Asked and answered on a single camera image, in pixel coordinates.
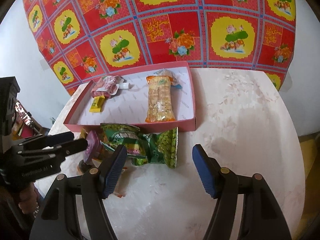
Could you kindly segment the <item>person's left hand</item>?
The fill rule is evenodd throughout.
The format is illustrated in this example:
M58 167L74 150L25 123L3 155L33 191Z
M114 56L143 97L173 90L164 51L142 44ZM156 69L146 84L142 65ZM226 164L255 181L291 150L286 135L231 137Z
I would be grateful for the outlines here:
M40 196L34 182L31 182L26 189L20 192L18 206L21 211L26 215L33 214L39 205Z

